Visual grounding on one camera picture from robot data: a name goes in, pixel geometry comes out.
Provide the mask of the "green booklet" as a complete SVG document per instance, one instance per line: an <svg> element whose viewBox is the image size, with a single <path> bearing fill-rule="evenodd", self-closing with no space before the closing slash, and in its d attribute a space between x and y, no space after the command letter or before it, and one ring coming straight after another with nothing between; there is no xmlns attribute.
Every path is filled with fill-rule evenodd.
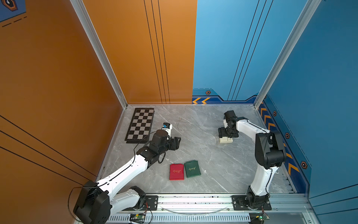
<svg viewBox="0 0 358 224"><path fill-rule="evenodd" d="M201 175L201 171L199 168L199 163L197 160L187 161L184 164L185 171L186 171L186 177L196 177Z"/></svg>

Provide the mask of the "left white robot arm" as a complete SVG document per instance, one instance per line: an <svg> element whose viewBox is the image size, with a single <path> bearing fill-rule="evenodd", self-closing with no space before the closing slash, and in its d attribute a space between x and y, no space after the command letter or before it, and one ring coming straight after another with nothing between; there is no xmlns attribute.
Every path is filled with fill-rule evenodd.
<svg viewBox="0 0 358 224"><path fill-rule="evenodd" d="M117 212L129 208L144 209L146 193L141 188L132 186L123 193L120 190L134 177L160 162L160 156L167 151L179 149L180 142L180 137L171 136L170 128L157 130L124 166L97 182L85 183L70 214L83 224L104 224Z"/></svg>

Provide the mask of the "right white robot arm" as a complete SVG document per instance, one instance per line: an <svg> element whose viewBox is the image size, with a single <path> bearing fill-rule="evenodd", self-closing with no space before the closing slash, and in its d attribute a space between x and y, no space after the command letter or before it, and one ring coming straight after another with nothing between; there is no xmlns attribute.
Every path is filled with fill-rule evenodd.
<svg viewBox="0 0 358 224"><path fill-rule="evenodd" d="M286 160L281 134L250 122L244 117L226 117L218 129L219 143L232 143L242 133L255 144L257 170L249 185L244 205L251 210L263 208L269 202L269 187L280 166Z"/></svg>

